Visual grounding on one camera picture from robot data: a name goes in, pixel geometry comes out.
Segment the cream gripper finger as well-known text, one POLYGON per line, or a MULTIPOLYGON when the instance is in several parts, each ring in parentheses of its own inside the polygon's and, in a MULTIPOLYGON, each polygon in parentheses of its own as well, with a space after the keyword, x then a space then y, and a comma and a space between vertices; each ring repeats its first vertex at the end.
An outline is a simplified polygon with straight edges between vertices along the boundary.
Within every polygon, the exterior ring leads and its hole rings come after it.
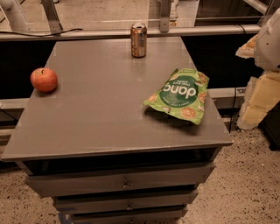
POLYGON ((254 57, 256 41, 258 35, 256 34, 250 40, 248 40, 244 45, 239 47, 235 53, 236 56, 244 59, 249 59, 254 57))
POLYGON ((251 77, 246 87, 237 126, 242 130, 252 130, 279 102, 279 72, 264 71, 259 78, 251 77))

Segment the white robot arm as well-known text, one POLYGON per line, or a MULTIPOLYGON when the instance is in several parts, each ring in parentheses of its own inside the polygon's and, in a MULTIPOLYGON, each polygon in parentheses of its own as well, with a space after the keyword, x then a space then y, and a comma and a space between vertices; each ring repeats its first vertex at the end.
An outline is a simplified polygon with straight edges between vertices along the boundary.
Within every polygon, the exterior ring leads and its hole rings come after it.
POLYGON ((251 130, 280 102, 280 9, 235 55, 253 58, 263 70, 258 79, 250 78, 237 120, 240 129, 251 130))

